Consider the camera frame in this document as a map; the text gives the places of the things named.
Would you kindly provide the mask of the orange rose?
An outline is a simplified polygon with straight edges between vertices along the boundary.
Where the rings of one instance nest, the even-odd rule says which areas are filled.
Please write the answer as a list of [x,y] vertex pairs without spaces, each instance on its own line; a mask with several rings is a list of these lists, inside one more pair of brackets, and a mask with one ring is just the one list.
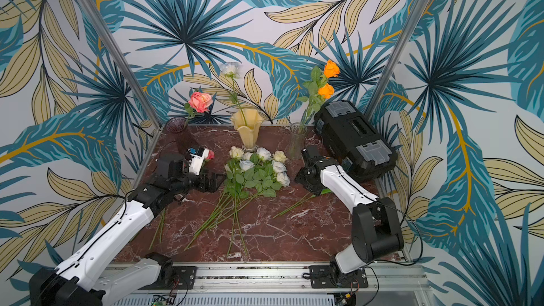
[[333,77],[338,77],[339,74],[340,74],[340,69],[338,65],[332,60],[328,60],[325,66],[323,67],[319,67],[319,66],[313,67],[313,69],[310,72],[310,79],[304,82],[303,86],[307,89],[307,85],[309,81],[316,82],[320,86],[324,84],[329,84],[329,79]]
[[307,125],[310,119],[316,114],[334,93],[334,88],[330,84],[318,85],[316,82],[309,81],[307,85],[308,95],[298,98],[302,103],[307,103],[307,107],[303,113],[301,123]]
[[301,205],[303,205],[304,203],[306,203],[308,201],[311,201],[314,198],[317,198],[317,197],[322,196],[322,195],[330,194],[330,193],[331,193],[331,190],[328,189],[328,188],[321,191],[321,193],[319,195],[314,195],[313,193],[308,193],[305,196],[303,196],[299,201],[294,203],[292,206],[286,208],[284,211],[281,211],[278,214],[276,214],[275,216],[273,216],[273,219],[276,219],[276,218],[278,218],[280,216],[283,216],[283,215],[285,215],[285,214],[287,214],[289,212],[292,212],[294,209],[300,207]]

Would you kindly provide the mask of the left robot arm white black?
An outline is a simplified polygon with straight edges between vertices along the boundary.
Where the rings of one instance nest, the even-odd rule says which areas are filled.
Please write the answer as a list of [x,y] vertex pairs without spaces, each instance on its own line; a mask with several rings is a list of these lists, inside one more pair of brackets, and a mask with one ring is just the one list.
[[151,253],[133,266],[109,277],[102,273],[134,236],[189,191],[213,193],[225,180],[204,164],[211,150],[190,148],[184,155],[167,154],[157,161],[150,180],[126,197],[123,207],[80,250],[55,269],[42,268],[29,285],[32,305],[112,305],[145,287],[168,289],[180,282],[170,258]]

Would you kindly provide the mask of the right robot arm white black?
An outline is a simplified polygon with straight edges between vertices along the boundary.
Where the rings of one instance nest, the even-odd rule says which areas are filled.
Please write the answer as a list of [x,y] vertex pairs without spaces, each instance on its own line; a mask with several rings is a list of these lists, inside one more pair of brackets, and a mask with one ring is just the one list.
[[301,151],[304,167],[296,182],[315,195],[329,189],[351,212],[351,244],[337,253],[334,268],[348,274],[404,248],[399,212],[390,198],[365,190],[316,146]]

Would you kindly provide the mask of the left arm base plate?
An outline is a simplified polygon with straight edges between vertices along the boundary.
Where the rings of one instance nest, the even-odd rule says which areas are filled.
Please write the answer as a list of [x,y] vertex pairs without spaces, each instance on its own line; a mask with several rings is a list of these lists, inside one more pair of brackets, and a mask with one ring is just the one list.
[[196,273],[196,266],[173,266],[165,273],[161,271],[156,282],[140,290],[192,290]]

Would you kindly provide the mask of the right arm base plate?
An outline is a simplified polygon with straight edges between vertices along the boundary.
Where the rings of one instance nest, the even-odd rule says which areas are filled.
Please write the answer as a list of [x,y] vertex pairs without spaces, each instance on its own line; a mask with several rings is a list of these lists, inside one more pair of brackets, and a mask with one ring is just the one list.
[[348,288],[361,289],[368,287],[368,279],[363,269],[351,273],[342,273],[334,265],[313,265],[308,267],[309,272],[303,278],[310,281],[314,289]]

